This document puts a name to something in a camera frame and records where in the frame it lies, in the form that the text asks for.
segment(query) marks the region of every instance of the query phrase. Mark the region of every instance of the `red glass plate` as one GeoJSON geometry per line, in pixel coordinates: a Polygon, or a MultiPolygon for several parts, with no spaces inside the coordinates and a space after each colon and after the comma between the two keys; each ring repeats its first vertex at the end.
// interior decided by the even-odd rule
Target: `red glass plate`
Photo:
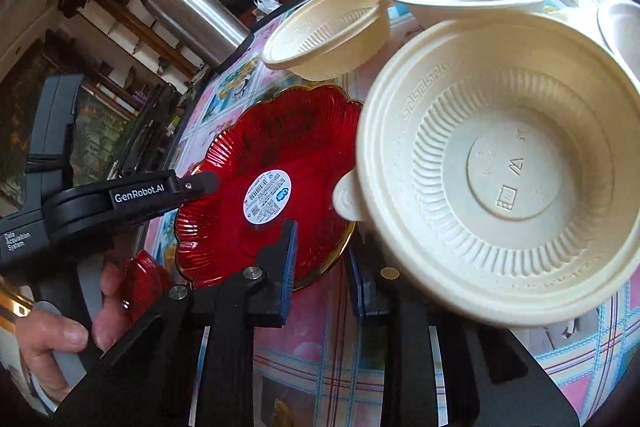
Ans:
{"type": "Polygon", "coordinates": [[[120,284],[122,304],[131,324],[146,312],[151,304],[172,286],[169,272],[160,266],[145,250],[131,259],[120,284]]]}
{"type": "Polygon", "coordinates": [[[331,198],[355,166],[361,108],[336,86],[290,87],[220,133],[194,170],[216,172],[220,190],[183,205],[175,219],[181,274],[196,287],[221,282],[251,266],[287,218],[298,222],[294,287],[329,269],[354,228],[338,216],[331,198]]]}

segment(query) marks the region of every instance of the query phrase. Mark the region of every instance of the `finger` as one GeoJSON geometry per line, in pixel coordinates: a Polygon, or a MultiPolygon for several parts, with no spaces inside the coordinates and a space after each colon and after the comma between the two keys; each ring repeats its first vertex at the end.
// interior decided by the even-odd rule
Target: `finger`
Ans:
{"type": "Polygon", "coordinates": [[[124,273],[120,268],[108,261],[104,264],[102,275],[100,276],[100,289],[106,297],[113,297],[118,292],[118,288],[124,279],[124,273]]]}
{"type": "Polygon", "coordinates": [[[68,394],[65,377],[51,350],[78,353],[86,347],[89,333],[79,323],[42,310],[33,310],[15,321],[15,336],[31,372],[45,393],[57,401],[68,394]]]}
{"type": "Polygon", "coordinates": [[[108,351],[129,329],[129,319],[118,298],[108,297],[94,320],[93,335],[95,344],[108,351]]]}

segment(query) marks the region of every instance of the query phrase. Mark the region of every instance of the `plate label sticker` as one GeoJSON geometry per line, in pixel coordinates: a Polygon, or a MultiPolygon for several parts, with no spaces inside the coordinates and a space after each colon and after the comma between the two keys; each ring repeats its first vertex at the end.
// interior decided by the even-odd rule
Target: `plate label sticker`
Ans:
{"type": "Polygon", "coordinates": [[[290,196],[291,178],[285,171],[263,172],[244,195],[244,217],[253,225],[268,223],[284,210],[290,196]]]}

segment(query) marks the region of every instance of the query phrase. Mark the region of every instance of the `metal screw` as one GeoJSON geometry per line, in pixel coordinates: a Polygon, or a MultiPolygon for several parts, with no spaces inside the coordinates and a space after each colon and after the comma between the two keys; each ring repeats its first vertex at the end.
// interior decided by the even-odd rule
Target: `metal screw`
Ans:
{"type": "Polygon", "coordinates": [[[258,266],[249,266],[242,270],[242,275],[244,275],[245,279],[255,281],[256,279],[260,279],[260,277],[262,277],[262,268],[258,266]]]}
{"type": "Polygon", "coordinates": [[[187,286],[185,286],[184,284],[177,284],[169,290],[169,296],[174,301],[179,301],[181,299],[184,299],[188,294],[189,294],[189,290],[187,289],[187,286]]]}
{"type": "Polygon", "coordinates": [[[393,268],[392,266],[385,266],[382,270],[380,270],[380,275],[382,275],[384,279],[394,281],[398,277],[400,277],[400,272],[397,268],[393,268]]]}

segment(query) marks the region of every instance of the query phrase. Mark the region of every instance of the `plastic tablecloth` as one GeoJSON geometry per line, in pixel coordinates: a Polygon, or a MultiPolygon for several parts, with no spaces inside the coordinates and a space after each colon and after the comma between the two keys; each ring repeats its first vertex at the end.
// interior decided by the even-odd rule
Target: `plastic tablecloth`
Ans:
{"type": "MultiPolygon", "coordinates": [[[[551,0],[545,12],[602,42],[596,22],[604,0],[551,0]]],[[[213,139],[257,102],[290,86],[318,85],[271,71],[260,61],[267,38],[287,12],[255,35],[248,51],[210,82],[198,100],[172,158],[182,176],[206,153],[213,139]]],[[[342,86],[365,100],[378,71],[422,28],[402,6],[390,8],[391,38],[375,58],[356,71],[325,83],[342,86]]],[[[145,248],[175,271],[176,240],[170,212],[149,224],[145,248]]],[[[582,423],[604,402],[624,373],[640,341],[640,271],[618,293],[583,317],[545,328],[514,331],[574,406],[582,423]]],[[[306,289],[294,293],[281,330],[256,330],[255,424],[274,419],[295,426],[375,427],[380,423],[385,333],[362,329],[351,313],[342,263],[306,289]]],[[[438,374],[440,424],[446,423],[444,383],[438,374]]]]}

